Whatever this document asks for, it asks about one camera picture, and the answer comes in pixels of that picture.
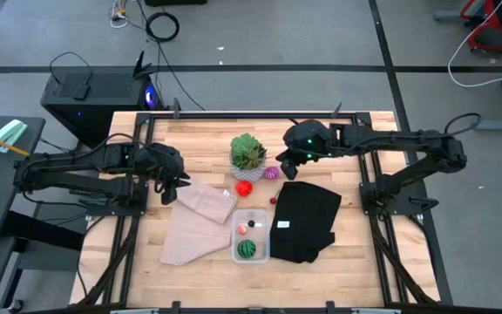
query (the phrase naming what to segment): tan towel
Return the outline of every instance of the tan towel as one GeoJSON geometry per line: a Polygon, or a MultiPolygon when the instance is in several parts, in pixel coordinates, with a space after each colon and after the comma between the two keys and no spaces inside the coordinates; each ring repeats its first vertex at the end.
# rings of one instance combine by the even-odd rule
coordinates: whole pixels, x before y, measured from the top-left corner
{"type": "Polygon", "coordinates": [[[190,186],[178,188],[160,261],[184,265],[227,248],[231,240],[228,217],[236,201],[230,193],[195,179],[190,186]]]}

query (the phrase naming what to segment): yellow stick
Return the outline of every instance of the yellow stick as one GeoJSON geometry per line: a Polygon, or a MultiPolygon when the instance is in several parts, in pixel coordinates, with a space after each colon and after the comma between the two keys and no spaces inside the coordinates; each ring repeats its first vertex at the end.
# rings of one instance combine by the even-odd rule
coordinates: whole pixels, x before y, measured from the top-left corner
{"type": "Polygon", "coordinates": [[[10,150],[12,150],[13,152],[15,152],[15,153],[17,153],[17,154],[21,154],[21,155],[22,155],[22,156],[24,156],[24,157],[28,157],[28,155],[29,155],[29,154],[28,154],[27,152],[25,152],[24,150],[22,150],[22,149],[20,149],[20,148],[16,148],[16,147],[14,147],[14,146],[12,146],[12,145],[9,145],[9,144],[7,144],[7,143],[5,143],[5,142],[0,141],[0,145],[1,145],[1,146],[3,146],[3,147],[7,147],[7,148],[9,148],[9,149],[10,149],[10,150]]]}

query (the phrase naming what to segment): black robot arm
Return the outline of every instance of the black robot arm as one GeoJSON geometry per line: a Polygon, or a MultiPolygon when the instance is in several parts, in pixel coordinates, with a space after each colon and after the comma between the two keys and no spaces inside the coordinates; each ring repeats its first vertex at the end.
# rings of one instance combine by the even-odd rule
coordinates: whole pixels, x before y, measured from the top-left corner
{"type": "Polygon", "coordinates": [[[436,172],[454,173],[466,165],[462,143],[438,131],[395,132],[375,131],[368,126],[323,123],[308,119],[292,126],[284,135],[288,147],[276,159],[282,171],[293,180],[297,166],[321,158],[355,156],[376,150],[423,152],[426,156],[399,172],[381,174],[376,178],[374,199],[386,201],[400,189],[436,172]]]}
{"type": "Polygon", "coordinates": [[[177,198],[176,188],[189,185],[183,158],[175,148],[137,142],[107,144],[88,153],[33,154],[17,162],[14,184],[19,192],[44,188],[68,188],[89,196],[84,203],[89,215],[142,215],[146,209],[147,181],[162,193],[163,204],[177,198]],[[74,171],[96,170],[101,174],[124,174],[109,180],[74,171]]]}

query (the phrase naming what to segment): black towel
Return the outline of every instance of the black towel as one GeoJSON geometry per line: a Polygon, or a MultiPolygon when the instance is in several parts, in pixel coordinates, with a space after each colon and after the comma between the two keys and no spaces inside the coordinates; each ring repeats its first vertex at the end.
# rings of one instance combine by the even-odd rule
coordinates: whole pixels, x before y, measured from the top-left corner
{"type": "Polygon", "coordinates": [[[306,182],[285,182],[270,228],[270,255],[312,263],[335,241],[330,232],[342,197],[306,182]]]}

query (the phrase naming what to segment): purple ball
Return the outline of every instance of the purple ball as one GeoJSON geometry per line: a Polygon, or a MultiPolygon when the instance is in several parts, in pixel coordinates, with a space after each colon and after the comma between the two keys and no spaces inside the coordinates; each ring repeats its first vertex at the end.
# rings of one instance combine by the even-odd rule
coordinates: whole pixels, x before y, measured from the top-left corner
{"type": "Polygon", "coordinates": [[[267,170],[265,170],[265,178],[274,180],[278,179],[279,177],[280,171],[278,170],[278,167],[268,167],[267,170]]]}

